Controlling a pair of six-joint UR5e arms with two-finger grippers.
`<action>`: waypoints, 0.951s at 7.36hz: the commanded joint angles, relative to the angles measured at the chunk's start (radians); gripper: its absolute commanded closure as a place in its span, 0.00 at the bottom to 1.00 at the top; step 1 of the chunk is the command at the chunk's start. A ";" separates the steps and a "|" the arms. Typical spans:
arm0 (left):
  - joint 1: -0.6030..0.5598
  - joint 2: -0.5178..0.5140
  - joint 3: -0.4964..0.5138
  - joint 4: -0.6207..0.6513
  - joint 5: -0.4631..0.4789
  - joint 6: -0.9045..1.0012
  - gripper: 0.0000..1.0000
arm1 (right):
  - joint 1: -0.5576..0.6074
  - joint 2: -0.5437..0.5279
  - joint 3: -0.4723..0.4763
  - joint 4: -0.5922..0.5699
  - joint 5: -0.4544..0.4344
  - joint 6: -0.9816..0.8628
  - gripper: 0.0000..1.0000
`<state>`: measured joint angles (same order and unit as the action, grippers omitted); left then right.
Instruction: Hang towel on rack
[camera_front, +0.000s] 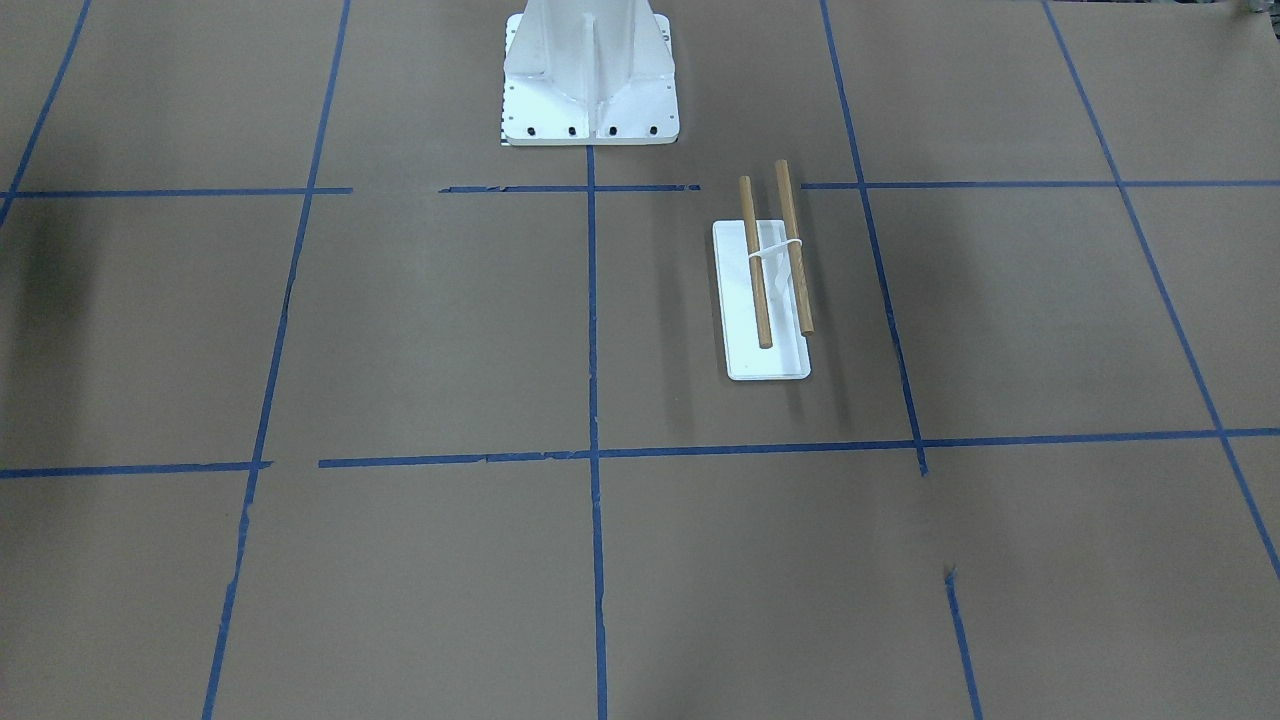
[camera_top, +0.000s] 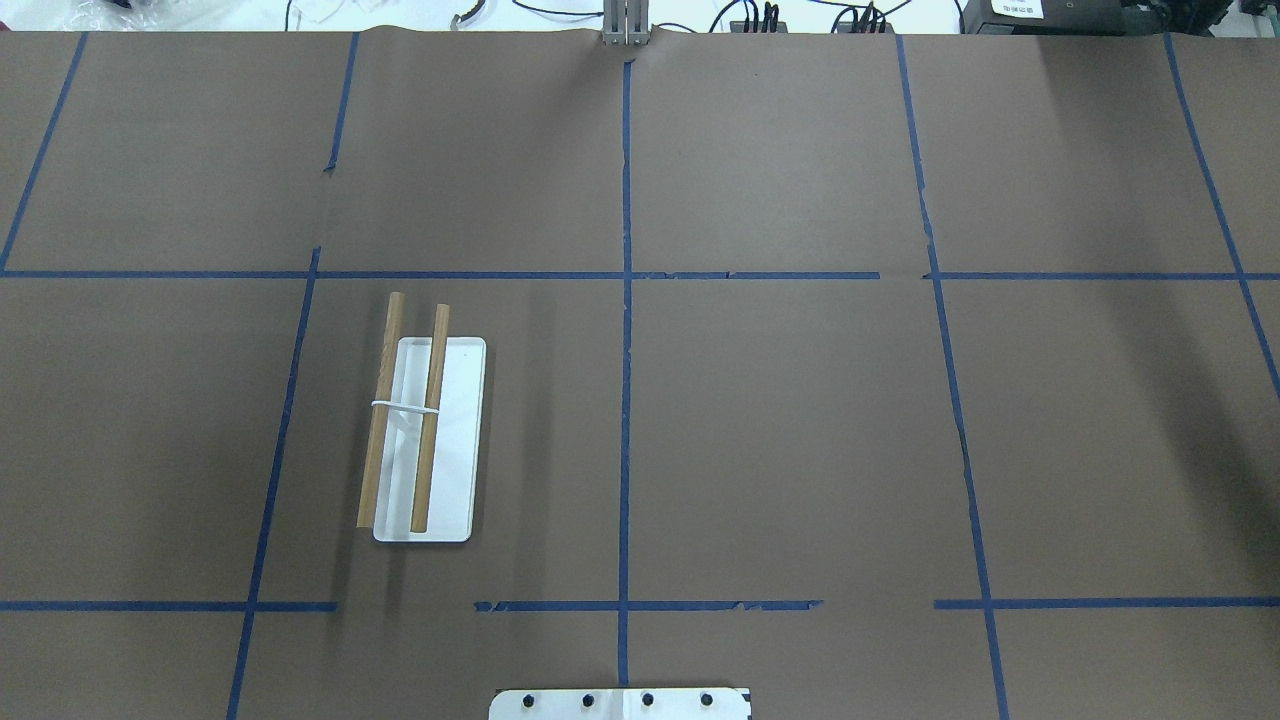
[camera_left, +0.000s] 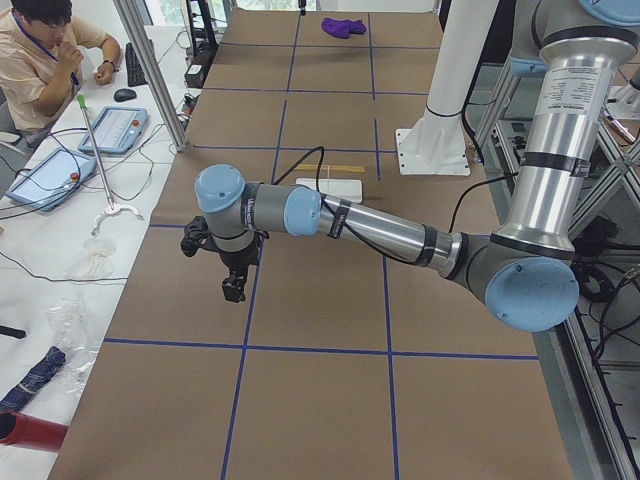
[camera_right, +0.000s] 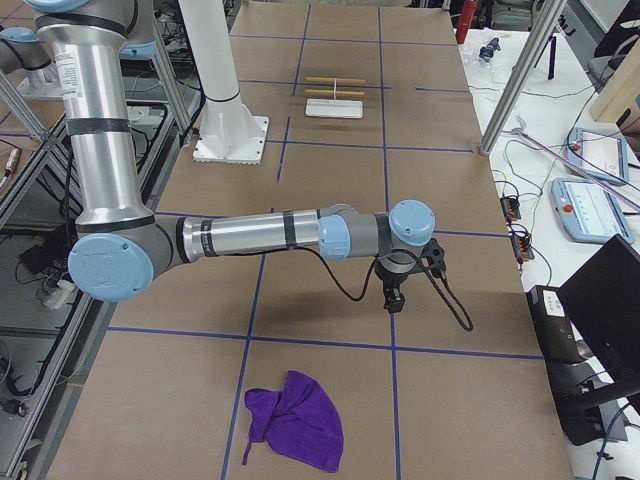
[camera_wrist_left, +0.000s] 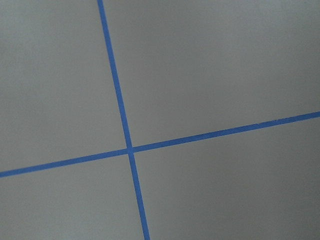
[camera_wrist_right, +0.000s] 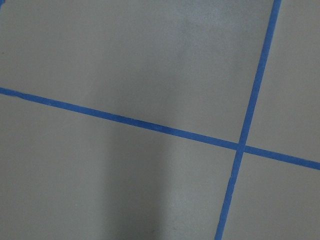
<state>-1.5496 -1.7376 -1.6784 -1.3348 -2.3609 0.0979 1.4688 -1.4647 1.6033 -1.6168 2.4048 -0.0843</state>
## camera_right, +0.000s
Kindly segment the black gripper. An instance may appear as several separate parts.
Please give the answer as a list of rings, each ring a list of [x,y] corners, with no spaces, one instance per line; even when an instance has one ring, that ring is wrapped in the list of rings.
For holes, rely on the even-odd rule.
[[[410,249],[402,245],[376,261],[375,273],[382,281],[384,309],[388,313],[403,310],[405,296],[400,291],[402,283],[410,275],[424,272],[442,281],[446,279],[445,252],[435,238],[429,240],[421,251],[417,247]]]

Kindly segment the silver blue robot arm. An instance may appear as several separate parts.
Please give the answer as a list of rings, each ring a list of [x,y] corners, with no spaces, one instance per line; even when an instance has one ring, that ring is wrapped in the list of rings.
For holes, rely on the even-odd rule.
[[[23,71],[36,90],[59,85],[56,66],[36,33],[22,26],[1,29],[1,71],[10,75]]]
[[[122,302],[163,273],[202,257],[306,250],[328,263],[367,257],[383,283],[385,309],[401,311],[401,284],[422,273],[450,295],[435,217],[404,200],[388,212],[347,205],[229,218],[156,215],[141,197],[120,65],[121,51],[154,28],[148,1],[36,1],[37,33],[53,50],[83,210],[68,257],[77,287]]]

